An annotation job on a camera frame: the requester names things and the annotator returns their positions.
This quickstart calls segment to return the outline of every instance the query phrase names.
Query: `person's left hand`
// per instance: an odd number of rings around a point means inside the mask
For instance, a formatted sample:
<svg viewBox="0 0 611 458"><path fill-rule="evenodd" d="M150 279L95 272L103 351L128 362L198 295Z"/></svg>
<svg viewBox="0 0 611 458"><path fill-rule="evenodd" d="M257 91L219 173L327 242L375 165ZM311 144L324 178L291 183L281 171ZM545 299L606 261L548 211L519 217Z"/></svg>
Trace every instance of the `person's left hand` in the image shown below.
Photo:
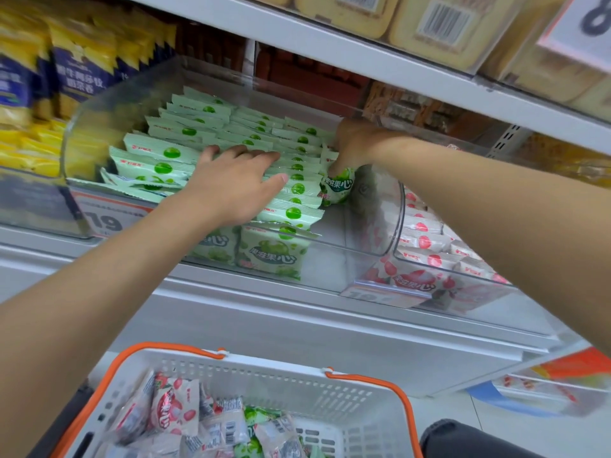
<svg viewBox="0 0 611 458"><path fill-rule="evenodd" d="M213 161L218 151L218 146L204 149L186 187L163 201L185 215L200 218L202 230L249 222L288 180L288 175L279 173L262 181L263 173L278 160L279 153L248 151L238 145Z"/></svg>

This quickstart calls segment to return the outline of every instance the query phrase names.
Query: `person's left arm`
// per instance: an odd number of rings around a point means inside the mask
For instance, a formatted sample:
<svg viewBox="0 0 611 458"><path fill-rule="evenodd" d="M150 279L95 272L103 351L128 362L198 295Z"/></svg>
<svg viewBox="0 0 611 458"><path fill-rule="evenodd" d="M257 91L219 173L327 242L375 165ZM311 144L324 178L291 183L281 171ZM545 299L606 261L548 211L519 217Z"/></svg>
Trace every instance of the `person's left arm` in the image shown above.
<svg viewBox="0 0 611 458"><path fill-rule="evenodd" d="M207 148L187 186L131 228L0 305L3 456L27 455L193 246L248 222L286 183L286 175L262 182L278 153L235 146L212 162L217 151Z"/></svg>

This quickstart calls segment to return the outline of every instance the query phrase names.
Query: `beige packaged food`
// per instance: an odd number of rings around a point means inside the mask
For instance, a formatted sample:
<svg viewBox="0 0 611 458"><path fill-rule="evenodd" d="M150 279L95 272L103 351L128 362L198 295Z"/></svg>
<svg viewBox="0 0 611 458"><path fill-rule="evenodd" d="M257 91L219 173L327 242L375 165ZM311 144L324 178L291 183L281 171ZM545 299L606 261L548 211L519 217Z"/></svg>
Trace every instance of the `beige packaged food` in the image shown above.
<svg viewBox="0 0 611 458"><path fill-rule="evenodd" d="M590 87L584 94L572 101L569 106L611 122L611 77L607 76L607 78Z"/></svg>
<svg viewBox="0 0 611 458"><path fill-rule="evenodd" d="M528 0L481 71L557 102L568 102L603 74L540 46L537 40L565 0Z"/></svg>
<svg viewBox="0 0 611 458"><path fill-rule="evenodd" d="M402 0L389 41L474 73L523 0Z"/></svg>
<svg viewBox="0 0 611 458"><path fill-rule="evenodd" d="M399 0L295 0L302 14L368 38L388 29Z"/></svg>

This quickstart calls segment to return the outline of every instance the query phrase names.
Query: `number 8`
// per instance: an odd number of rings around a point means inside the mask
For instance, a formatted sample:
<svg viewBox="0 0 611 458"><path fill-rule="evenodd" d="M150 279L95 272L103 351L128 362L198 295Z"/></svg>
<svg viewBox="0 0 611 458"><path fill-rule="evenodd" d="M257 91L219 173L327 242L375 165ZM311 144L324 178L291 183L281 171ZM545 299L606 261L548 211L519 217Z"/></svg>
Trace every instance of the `number 8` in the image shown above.
<svg viewBox="0 0 611 458"><path fill-rule="evenodd" d="M581 20L581 30L585 35L590 37L598 37L606 33L611 27L611 0L600 0L599 6L588 13ZM594 22L602 16L602 20L595 24Z"/></svg>

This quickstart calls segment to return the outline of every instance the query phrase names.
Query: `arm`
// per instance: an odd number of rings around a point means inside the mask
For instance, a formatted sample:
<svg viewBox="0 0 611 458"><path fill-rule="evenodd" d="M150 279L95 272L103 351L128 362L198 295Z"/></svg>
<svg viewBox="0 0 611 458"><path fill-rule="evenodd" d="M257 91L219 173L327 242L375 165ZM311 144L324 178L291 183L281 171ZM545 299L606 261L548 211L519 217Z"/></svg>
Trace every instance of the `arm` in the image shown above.
<svg viewBox="0 0 611 458"><path fill-rule="evenodd" d="M375 163L484 260L611 356L611 191L344 121L330 175Z"/></svg>
<svg viewBox="0 0 611 458"><path fill-rule="evenodd" d="M32 449L193 246L219 226L248 222L286 183L286 175L261 182L277 153L235 146L210 162L216 151L207 148L187 187L144 219L0 305L0 392L10 412L0 418L3 456Z"/></svg>

